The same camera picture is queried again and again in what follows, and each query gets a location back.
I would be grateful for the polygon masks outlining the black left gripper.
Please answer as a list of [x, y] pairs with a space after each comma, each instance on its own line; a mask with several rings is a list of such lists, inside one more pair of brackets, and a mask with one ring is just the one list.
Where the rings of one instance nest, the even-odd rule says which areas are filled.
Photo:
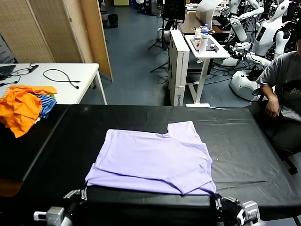
[[87, 207], [87, 186], [71, 190], [63, 198], [70, 199], [72, 196], [80, 194], [81, 199], [73, 199], [66, 201], [66, 213], [65, 216], [68, 218], [82, 218], [86, 213]]

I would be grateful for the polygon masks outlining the person hand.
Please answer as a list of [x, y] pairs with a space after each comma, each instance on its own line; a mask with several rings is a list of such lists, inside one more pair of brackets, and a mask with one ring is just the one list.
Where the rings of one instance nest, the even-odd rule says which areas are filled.
[[276, 96], [270, 96], [265, 108], [265, 114], [268, 117], [275, 118], [279, 116], [279, 102]]

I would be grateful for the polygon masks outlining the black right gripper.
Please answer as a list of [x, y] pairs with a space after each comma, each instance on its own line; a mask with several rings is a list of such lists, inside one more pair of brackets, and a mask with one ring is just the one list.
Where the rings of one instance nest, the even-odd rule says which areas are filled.
[[214, 193], [213, 199], [216, 209], [222, 209], [222, 219], [224, 223], [237, 223], [237, 216], [242, 210], [238, 199], [232, 197], [223, 197], [220, 194]]

